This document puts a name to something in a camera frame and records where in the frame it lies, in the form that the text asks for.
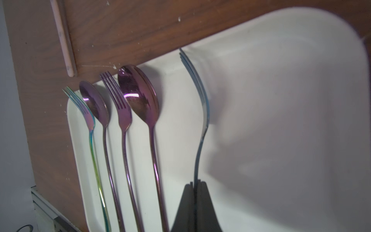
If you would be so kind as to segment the purple spoon thin handle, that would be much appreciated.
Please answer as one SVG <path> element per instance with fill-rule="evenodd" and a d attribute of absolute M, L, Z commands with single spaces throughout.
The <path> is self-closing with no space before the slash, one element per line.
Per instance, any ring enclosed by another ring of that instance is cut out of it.
<path fill-rule="evenodd" d="M 150 149 L 157 188 L 162 230 L 168 232 L 169 225 L 165 201 L 157 165 L 154 128 L 159 118 L 159 103 L 156 92 L 145 73 L 135 65 L 125 65 L 118 70 L 118 82 L 126 102 L 134 113 L 149 128 Z"/>

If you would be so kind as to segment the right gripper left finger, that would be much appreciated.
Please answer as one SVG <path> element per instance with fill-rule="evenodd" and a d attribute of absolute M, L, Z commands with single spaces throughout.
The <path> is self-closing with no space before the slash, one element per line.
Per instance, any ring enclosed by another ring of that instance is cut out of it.
<path fill-rule="evenodd" d="M 180 200 L 178 211 L 171 232 L 195 231 L 195 204 L 193 183 L 186 184 Z"/>

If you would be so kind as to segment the dark purple fork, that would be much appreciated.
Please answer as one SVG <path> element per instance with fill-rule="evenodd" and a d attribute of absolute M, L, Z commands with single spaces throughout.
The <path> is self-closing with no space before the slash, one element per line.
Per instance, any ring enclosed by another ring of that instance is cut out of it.
<path fill-rule="evenodd" d="M 110 96 L 117 109 L 118 123 L 122 131 L 122 154 L 123 154 L 123 162 L 124 162 L 124 167 L 125 167 L 126 181 L 128 184 L 128 191 L 130 194 L 131 204 L 132 204 L 138 232 L 144 232 L 143 221 L 141 219 L 139 210 L 137 208 L 137 204 L 135 201 L 135 196 L 134 196 L 134 192 L 132 188 L 132 181 L 130 179 L 130 172 L 129 172 L 128 160 L 127 160 L 127 151 L 126 151 L 126 133 L 127 133 L 129 126 L 132 123 L 131 108 L 127 104 L 124 98 L 123 92 L 121 91 L 118 83 L 115 81 L 112 75 L 109 72 L 104 72 L 100 76 L 106 88 L 109 90 Z"/>

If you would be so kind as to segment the dark purple spoon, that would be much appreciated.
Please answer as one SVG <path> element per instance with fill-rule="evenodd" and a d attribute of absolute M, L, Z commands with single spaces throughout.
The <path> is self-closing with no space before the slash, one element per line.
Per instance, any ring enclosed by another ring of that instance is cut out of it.
<path fill-rule="evenodd" d="M 122 216 L 121 207 L 119 204 L 119 199 L 117 196 L 117 191 L 115 189 L 115 184 L 113 180 L 113 175 L 111 171 L 111 165 L 109 161 L 108 149 L 107 149 L 107 127 L 110 122 L 110 115 L 107 109 L 106 103 L 100 94 L 100 92 L 88 81 L 81 81 L 79 84 L 80 92 L 83 96 L 83 100 L 86 102 L 86 105 L 89 107 L 92 114 L 98 119 L 98 121 L 103 126 L 102 132 L 102 141 L 103 141 L 103 149 L 104 155 L 106 160 L 106 166 L 108 171 L 108 176 L 110 180 L 112 195 L 114 198 L 115 209 L 117 213 L 117 220 L 119 224 L 119 231 L 124 232 L 125 226 Z"/>

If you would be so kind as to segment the blue fork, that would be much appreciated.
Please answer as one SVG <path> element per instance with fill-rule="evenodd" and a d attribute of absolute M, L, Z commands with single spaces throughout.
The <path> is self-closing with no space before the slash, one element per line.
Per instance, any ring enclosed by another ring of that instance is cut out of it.
<path fill-rule="evenodd" d="M 202 104 L 202 110 L 203 110 L 203 127 L 202 127 L 201 138 L 200 138 L 200 142 L 199 142 L 199 146 L 197 150 L 197 155 L 195 158 L 195 167 L 194 167 L 194 189 L 197 190 L 201 152 L 203 148 L 204 139 L 205 139 L 208 127 L 209 127 L 209 123 L 210 123 L 210 105 L 209 105 L 209 100 L 206 94 L 205 87 L 203 85 L 203 82 L 196 68 L 194 67 L 194 65 L 192 64 L 191 60 L 186 55 L 186 53 L 183 51 L 183 49 L 180 48 L 179 51 L 180 51 L 179 55 L 180 55 L 181 61 L 184 64 L 185 68 L 187 69 L 188 73 L 190 74 L 191 79 L 199 94 L 200 101 Z"/>

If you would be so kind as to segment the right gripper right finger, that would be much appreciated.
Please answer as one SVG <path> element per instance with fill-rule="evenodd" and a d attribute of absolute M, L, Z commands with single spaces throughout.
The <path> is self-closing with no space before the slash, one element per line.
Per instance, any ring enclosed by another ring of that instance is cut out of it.
<path fill-rule="evenodd" d="M 196 232 L 222 232 L 205 181 L 198 181 L 196 195 Z"/>

